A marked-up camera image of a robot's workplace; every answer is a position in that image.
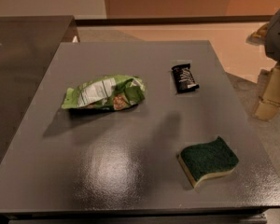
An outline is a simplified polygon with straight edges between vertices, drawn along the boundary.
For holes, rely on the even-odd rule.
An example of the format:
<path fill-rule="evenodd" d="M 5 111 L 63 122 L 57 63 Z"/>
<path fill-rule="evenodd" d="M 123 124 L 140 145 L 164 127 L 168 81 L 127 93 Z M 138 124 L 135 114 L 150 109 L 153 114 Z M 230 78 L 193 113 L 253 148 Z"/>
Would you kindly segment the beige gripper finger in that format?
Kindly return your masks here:
<path fill-rule="evenodd" d="M 280 111 L 280 63 L 270 71 L 260 71 L 257 88 L 258 99 L 253 115 L 260 120 L 271 120 Z"/>

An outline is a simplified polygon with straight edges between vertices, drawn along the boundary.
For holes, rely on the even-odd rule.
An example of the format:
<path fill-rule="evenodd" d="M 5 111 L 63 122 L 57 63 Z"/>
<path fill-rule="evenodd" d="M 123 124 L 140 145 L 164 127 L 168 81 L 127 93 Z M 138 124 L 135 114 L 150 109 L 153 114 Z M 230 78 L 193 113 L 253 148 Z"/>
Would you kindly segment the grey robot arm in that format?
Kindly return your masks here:
<path fill-rule="evenodd" d="M 266 56 L 275 60 L 276 65 L 260 75 L 260 94 L 254 116 L 270 120 L 280 111 L 280 8 L 269 22 L 264 47 Z"/>

